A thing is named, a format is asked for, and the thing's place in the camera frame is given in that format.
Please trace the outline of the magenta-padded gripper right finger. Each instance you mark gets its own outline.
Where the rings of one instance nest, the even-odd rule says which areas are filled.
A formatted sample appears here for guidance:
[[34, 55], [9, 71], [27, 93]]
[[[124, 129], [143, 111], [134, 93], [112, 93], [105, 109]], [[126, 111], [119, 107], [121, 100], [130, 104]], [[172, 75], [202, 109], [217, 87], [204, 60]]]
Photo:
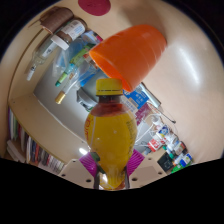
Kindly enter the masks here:
[[125, 188], [140, 188], [165, 176], [166, 172], [152, 156], [145, 157], [134, 150], [126, 165]]

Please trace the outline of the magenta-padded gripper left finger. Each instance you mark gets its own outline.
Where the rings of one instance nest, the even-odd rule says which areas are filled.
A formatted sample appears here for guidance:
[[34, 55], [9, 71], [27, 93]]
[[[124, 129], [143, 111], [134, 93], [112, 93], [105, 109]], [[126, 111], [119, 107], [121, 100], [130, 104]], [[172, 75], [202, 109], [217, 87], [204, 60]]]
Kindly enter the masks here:
[[99, 188], [99, 168], [90, 153], [80, 159], [72, 159], [64, 166], [59, 176], [83, 188]]

